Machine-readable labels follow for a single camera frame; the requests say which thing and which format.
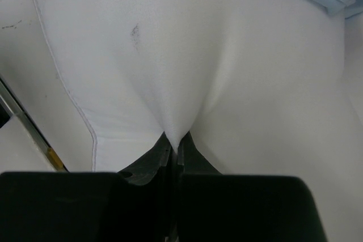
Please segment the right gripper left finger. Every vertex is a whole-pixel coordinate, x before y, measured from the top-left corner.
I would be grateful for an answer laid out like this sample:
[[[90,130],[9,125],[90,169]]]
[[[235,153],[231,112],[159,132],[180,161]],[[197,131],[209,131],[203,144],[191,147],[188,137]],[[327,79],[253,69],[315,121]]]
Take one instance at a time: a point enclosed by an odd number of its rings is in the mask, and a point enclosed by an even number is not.
[[[170,161],[172,146],[162,133],[155,145],[126,168],[118,171],[122,178],[132,185],[147,185],[162,167]]]

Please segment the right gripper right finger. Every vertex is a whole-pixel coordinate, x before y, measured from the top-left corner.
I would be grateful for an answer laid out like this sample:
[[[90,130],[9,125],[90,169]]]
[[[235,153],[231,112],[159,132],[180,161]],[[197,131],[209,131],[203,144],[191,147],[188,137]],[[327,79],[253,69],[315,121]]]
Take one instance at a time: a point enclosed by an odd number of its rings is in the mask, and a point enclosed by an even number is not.
[[[180,141],[176,160],[177,174],[220,174],[199,152],[188,132]]]

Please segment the white pillow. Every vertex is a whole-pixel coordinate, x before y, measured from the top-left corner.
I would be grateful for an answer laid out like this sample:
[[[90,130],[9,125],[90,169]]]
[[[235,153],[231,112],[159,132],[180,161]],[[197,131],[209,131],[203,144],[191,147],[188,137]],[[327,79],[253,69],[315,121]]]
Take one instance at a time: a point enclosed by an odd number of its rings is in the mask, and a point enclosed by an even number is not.
[[[34,0],[58,74],[117,171],[191,132],[233,173],[297,176],[330,241],[362,240],[362,122],[344,11],[312,0]]]

